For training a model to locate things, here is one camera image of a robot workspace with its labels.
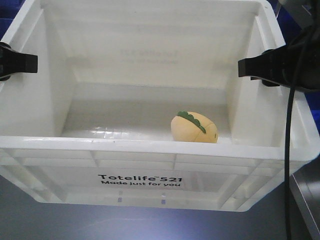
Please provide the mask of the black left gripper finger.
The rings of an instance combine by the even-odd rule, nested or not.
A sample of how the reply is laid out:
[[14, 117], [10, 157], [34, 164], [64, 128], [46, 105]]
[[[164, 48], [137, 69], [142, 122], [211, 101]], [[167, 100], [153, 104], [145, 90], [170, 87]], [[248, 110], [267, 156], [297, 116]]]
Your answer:
[[18, 73], [38, 72], [38, 56], [13, 50], [7, 43], [0, 43], [0, 80], [7, 81]]

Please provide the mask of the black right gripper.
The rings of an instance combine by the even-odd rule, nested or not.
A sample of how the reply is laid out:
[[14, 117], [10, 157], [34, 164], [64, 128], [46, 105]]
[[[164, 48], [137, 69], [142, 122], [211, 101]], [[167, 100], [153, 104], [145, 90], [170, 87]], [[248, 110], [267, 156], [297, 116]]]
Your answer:
[[304, 28], [290, 44], [238, 61], [238, 76], [267, 87], [291, 84], [300, 92], [320, 91], [320, 27]]

